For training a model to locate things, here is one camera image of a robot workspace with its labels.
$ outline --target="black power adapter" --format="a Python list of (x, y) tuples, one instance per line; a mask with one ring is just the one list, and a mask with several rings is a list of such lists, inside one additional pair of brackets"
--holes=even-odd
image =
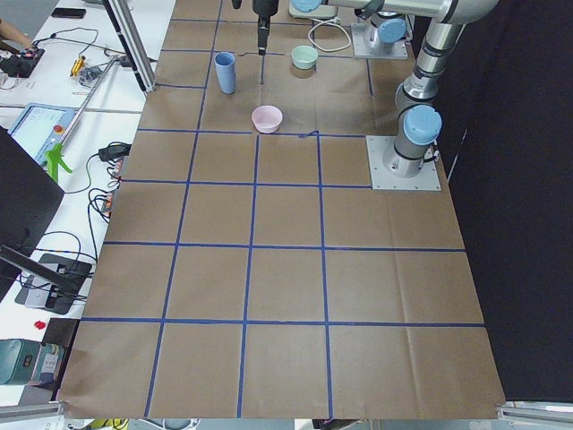
[(98, 151), (99, 159), (102, 161), (113, 161), (122, 157), (127, 157), (132, 145), (129, 143), (115, 142), (109, 144), (106, 148)]

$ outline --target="black monitor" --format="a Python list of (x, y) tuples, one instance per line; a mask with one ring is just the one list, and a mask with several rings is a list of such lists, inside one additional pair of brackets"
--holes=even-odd
[[(51, 264), (55, 270), (50, 270), (29, 258), (55, 216), (64, 191), (2, 127), (0, 160), (0, 299), (24, 270), (49, 284), (42, 288), (50, 293), (47, 305), (38, 307), (66, 314), (91, 265), (44, 254), (39, 262)], [(16, 301), (25, 304), (34, 288), (24, 283)]]

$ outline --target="light green bowl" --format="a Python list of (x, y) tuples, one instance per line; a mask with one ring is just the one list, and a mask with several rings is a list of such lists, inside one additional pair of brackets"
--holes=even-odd
[(310, 69), (316, 65), (319, 51), (313, 47), (301, 45), (292, 50), (291, 56), (293, 57), (293, 65), (295, 65), (295, 67), (299, 69)]

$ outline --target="pink bowl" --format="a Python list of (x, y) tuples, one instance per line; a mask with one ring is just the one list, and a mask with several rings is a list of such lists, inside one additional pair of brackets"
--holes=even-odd
[(278, 130), (283, 120), (283, 113), (278, 107), (263, 105), (253, 110), (251, 119), (255, 128), (261, 133), (273, 133)]

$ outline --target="yellow tool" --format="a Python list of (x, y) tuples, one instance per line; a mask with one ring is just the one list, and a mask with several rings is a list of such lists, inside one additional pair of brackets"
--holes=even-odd
[(80, 73), (80, 70), (82, 69), (85, 62), (86, 62), (85, 56), (81, 56), (80, 58), (75, 60), (73, 62), (72, 70), (70, 71), (70, 76), (77, 76)]

